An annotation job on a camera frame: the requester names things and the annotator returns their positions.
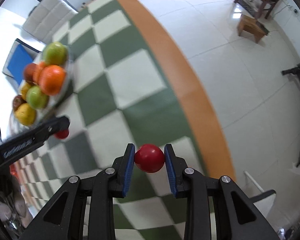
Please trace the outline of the small red fruit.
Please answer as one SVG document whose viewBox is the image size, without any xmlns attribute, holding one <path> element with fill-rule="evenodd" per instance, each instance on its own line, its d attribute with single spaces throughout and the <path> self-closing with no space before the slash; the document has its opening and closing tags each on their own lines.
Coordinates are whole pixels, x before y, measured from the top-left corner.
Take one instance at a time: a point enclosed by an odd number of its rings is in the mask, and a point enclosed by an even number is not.
<svg viewBox="0 0 300 240">
<path fill-rule="evenodd" d="M 63 140 L 69 136 L 69 130 L 65 129 L 65 130 L 59 131 L 59 132 L 55 133 L 54 136 L 59 140 Z"/>
<path fill-rule="evenodd" d="M 136 166 L 146 173 L 158 172 L 165 164 L 165 155 L 153 144 L 142 145 L 134 155 Z"/>
</svg>

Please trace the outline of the yellow lemon fruit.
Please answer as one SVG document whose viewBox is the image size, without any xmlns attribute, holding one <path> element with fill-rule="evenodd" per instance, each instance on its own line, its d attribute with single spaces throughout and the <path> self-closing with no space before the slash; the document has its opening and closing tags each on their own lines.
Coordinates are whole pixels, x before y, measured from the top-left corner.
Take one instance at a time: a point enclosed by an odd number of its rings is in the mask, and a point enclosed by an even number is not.
<svg viewBox="0 0 300 240">
<path fill-rule="evenodd" d="M 33 109 L 28 103 L 23 103 L 15 111 L 14 116 L 24 126 L 31 126 L 34 124 L 37 111 Z"/>
</svg>

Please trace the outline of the green apple front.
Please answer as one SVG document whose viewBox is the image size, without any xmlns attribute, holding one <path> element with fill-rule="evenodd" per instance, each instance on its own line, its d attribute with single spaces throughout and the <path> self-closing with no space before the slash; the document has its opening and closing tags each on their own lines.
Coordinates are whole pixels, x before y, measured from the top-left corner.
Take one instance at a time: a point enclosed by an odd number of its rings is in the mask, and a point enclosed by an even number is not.
<svg viewBox="0 0 300 240">
<path fill-rule="evenodd" d="M 32 86 L 26 94 L 26 102 L 33 109 L 45 109 L 50 97 L 44 94 L 39 86 Z"/>
</svg>

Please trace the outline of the green apple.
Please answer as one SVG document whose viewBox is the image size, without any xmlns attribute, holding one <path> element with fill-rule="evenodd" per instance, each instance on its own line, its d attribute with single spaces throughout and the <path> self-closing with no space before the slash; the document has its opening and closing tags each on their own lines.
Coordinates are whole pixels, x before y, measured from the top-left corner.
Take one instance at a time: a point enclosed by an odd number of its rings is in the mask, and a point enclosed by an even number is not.
<svg viewBox="0 0 300 240">
<path fill-rule="evenodd" d="M 62 66 L 68 57 L 68 50 L 61 42 L 52 42 L 48 44 L 42 53 L 42 60 L 47 65 Z"/>
<path fill-rule="evenodd" d="M 39 86 L 32 86 L 26 94 L 26 102 L 33 109 L 45 109 L 50 97 L 44 94 Z"/>
</svg>

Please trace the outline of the oval floral plate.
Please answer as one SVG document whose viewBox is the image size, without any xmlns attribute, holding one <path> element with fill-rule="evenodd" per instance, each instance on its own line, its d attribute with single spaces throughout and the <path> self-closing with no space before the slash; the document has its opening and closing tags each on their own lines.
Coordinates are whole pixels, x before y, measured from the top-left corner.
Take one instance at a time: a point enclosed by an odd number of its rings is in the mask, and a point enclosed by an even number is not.
<svg viewBox="0 0 300 240">
<path fill-rule="evenodd" d="M 18 133 L 18 132 L 25 131 L 26 129 L 32 128 L 35 125 L 39 124 L 41 121 L 48 119 L 51 116 L 53 110 L 56 108 L 57 104 L 60 103 L 61 100 L 64 98 L 66 91 L 70 87 L 70 83 L 71 83 L 72 77 L 73 77 L 73 68 L 74 68 L 72 52 L 71 52 L 69 46 L 67 46 L 67 50 L 68 50 L 68 57 L 66 59 L 66 62 L 62 66 L 60 66 L 66 71 L 65 80 L 63 82 L 61 91 L 55 96 L 49 96 L 50 97 L 49 103 L 47 104 L 45 109 L 36 109 L 37 117 L 36 117 L 34 124 L 31 126 L 22 125 L 14 116 L 14 111 L 12 110 L 12 113 L 10 114 L 10 119 L 9 119 L 9 128 L 12 133 Z M 38 55 L 35 58 L 34 63 L 38 64 L 40 61 L 42 61 L 42 56 Z M 23 80 L 19 86 L 19 94 L 18 95 L 20 95 L 20 88 L 24 82 L 26 82 L 26 81 Z"/>
</svg>

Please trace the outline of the dark red apple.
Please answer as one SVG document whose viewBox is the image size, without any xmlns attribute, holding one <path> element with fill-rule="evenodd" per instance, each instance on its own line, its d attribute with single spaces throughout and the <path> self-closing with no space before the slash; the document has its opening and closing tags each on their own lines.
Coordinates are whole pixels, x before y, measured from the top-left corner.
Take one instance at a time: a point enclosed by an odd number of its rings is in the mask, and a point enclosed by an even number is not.
<svg viewBox="0 0 300 240">
<path fill-rule="evenodd" d="M 12 101 L 12 109 L 15 112 L 22 104 L 26 103 L 21 95 L 17 95 L 14 97 Z"/>
</svg>

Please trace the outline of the yellow-brown orange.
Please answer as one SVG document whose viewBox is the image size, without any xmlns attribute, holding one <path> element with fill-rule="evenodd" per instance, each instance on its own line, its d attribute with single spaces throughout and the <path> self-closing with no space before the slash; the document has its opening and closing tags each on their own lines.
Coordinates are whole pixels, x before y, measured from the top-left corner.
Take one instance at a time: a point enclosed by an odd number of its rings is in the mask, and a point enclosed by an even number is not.
<svg viewBox="0 0 300 240">
<path fill-rule="evenodd" d="M 20 94 L 21 94 L 21 97 L 23 98 L 23 100 L 26 101 L 26 95 L 29 91 L 29 89 L 33 86 L 33 84 L 30 84 L 28 82 L 24 82 L 22 85 L 21 85 L 21 88 L 20 88 Z"/>
</svg>

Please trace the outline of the orange fruit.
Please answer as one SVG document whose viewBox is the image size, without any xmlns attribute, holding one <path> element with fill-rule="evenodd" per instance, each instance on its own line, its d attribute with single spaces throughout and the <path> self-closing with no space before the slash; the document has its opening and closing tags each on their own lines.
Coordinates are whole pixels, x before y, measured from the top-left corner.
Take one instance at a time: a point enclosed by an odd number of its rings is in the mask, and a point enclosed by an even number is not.
<svg viewBox="0 0 300 240">
<path fill-rule="evenodd" d="M 40 61 L 38 64 L 36 64 L 36 67 L 33 71 L 33 82 L 35 84 L 39 84 L 39 78 L 40 78 L 40 75 L 43 71 L 43 69 L 47 66 L 46 62 L 45 61 Z"/>
<path fill-rule="evenodd" d="M 48 96 L 57 95 L 63 86 L 66 71 L 57 65 L 45 67 L 39 77 L 39 87 Z"/>
</svg>

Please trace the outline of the orange fruit rear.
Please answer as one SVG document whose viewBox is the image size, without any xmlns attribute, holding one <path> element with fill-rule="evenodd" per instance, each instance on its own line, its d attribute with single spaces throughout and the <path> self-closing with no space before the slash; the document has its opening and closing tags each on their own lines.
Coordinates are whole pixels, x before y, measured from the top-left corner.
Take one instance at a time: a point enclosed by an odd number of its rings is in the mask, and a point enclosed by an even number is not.
<svg viewBox="0 0 300 240">
<path fill-rule="evenodd" d="M 47 66 L 46 62 L 45 61 L 40 61 L 38 64 L 36 64 L 36 67 L 33 71 L 33 82 L 35 84 L 39 84 L 39 78 L 40 78 L 40 75 L 43 71 L 43 69 Z"/>
</svg>

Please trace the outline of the reddish brown round fruit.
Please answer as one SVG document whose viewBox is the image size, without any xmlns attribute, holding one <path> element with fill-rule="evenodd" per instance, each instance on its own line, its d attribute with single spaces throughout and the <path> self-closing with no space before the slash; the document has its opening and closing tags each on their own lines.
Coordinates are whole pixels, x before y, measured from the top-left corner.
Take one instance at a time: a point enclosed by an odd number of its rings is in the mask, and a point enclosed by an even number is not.
<svg viewBox="0 0 300 240">
<path fill-rule="evenodd" d="M 23 77 L 27 83 L 33 84 L 33 74 L 34 74 L 36 68 L 37 68 L 36 63 L 29 63 L 25 66 L 25 68 L 23 70 Z"/>
</svg>

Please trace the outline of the blue padded folding chair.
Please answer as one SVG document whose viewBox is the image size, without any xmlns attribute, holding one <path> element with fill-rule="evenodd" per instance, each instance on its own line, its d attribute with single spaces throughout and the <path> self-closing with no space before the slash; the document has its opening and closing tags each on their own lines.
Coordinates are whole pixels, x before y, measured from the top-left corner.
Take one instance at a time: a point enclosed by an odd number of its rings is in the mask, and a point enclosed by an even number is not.
<svg viewBox="0 0 300 240">
<path fill-rule="evenodd" d="M 15 89 L 19 87 L 23 80 L 24 68 L 32 63 L 39 53 L 39 50 L 18 38 L 13 42 L 2 73 Z"/>
</svg>

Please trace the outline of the green apple rear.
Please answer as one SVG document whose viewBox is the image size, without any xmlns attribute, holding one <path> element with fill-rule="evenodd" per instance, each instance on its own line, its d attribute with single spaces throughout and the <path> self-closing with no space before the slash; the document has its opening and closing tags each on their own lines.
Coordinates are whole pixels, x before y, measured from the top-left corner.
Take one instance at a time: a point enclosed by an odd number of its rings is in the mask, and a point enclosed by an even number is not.
<svg viewBox="0 0 300 240">
<path fill-rule="evenodd" d="M 62 66 L 68 57 L 68 50 L 61 42 L 52 42 L 48 44 L 42 53 L 42 60 L 47 65 Z"/>
</svg>

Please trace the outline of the green checkered tablecloth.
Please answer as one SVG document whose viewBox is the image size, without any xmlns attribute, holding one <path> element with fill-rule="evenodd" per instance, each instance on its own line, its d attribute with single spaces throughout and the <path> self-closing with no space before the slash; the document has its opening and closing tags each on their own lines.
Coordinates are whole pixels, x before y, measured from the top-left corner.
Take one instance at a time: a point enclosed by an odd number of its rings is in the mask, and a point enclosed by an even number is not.
<svg viewBox="0 0 300 240">
<path fill-rule="evenodd" d="M 94 0 L 52 38 L 70 47 L 74 72 L 50 138 L 17 162 L 29 204 L 41 209 L 72 175 L 108 168 L 128 143 L 171 144 L 203 174 L 235 176 L 212 104 L 175 42 L 138 0 Z"/>
</svg>

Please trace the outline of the white padded chair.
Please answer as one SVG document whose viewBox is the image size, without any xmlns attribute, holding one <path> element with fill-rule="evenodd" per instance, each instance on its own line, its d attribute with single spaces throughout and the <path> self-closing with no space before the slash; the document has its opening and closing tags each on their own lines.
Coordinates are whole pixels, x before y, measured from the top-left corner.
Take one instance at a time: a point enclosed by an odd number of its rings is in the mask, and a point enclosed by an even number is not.
<svg viewBox="0 0 300 240">
<path fill-rule="evenodd" d="M 48 44 L 54 33 L 77 13 L 66 0 L 42 0 L 29 13 L 23 29 L 38 41 Z"/>
</svg>

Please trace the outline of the small wooden stool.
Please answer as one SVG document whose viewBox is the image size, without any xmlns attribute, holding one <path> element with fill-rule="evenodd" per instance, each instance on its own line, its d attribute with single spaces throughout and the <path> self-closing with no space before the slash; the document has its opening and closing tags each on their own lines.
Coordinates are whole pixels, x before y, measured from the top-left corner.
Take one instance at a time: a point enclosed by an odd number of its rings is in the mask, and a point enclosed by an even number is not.
<svg viewBox="0 0 300 240">
<path fill-rule="evenodd" d="M 241 36 L 243 31 L 253 35 L 255 43 L 258 43 L 264 36 L 269 34 L 269 30 L 258 20 L 242 14 L 237 26 L 238 36 Z"/>
</svg>

